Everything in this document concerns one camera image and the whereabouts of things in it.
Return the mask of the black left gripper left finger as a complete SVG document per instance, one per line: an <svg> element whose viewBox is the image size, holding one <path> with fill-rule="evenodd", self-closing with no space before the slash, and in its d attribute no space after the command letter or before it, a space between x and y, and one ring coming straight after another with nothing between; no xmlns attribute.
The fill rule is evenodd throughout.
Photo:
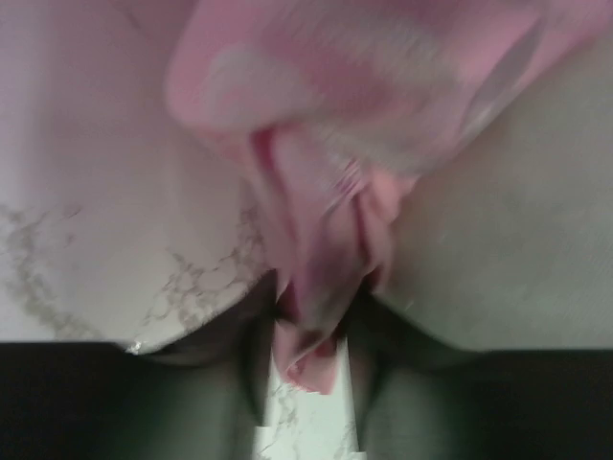
<svg viewBox="0 0 613 460"><path fill-rule="evenodd" d="M250 459L264 424L277 276L166 343L129 351L150 371L128 425L131 459Z"/></svg>

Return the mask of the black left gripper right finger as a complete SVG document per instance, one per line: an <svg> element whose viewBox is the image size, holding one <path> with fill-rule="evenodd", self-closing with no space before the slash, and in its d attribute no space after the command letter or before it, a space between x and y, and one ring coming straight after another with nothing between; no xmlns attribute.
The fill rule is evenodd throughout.
<svg viewBox="0 0 613 460"><path fill-rule="evenodd" d="M365 288L344 318L356 442L369 459L481 459L462 391L441 372L467 362Z"/></svg>

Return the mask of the white pillow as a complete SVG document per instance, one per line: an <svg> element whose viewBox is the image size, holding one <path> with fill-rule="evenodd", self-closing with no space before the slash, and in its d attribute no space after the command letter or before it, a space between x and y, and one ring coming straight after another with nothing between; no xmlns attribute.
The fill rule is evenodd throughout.
<svg viewBox="0 0 613 460"><path fill-rule="evenodd" d="M612 38L577 51L422 178L382 300L474 351L612 344Z"/></svg>

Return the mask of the pink satin pillowcase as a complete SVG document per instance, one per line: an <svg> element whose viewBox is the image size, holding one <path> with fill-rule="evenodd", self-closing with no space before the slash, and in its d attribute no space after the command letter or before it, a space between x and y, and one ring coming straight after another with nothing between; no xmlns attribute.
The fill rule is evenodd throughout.
<svg viewBox="0 0 613 460"><path fill-rule="evenodd" d="M608 1L200 1L173 117L259 207L282 377L327 394L340 323L381 289L401 200L526 86L607 29Z"/></svg>

